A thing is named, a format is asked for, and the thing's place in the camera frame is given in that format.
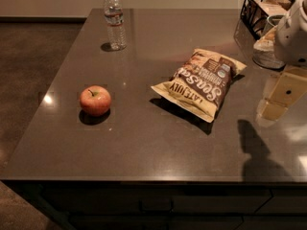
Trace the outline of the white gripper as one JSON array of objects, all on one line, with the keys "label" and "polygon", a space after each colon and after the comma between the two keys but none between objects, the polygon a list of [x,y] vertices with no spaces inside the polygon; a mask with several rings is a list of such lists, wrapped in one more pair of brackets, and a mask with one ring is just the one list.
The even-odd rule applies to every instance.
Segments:
[{"label": "white gripper", "polygon": [[307,92],[307,0],[296,0],[279,21],[274,54],[289,65],[268,79],[259,103],[260,116],[270,121],[278,120]]}]

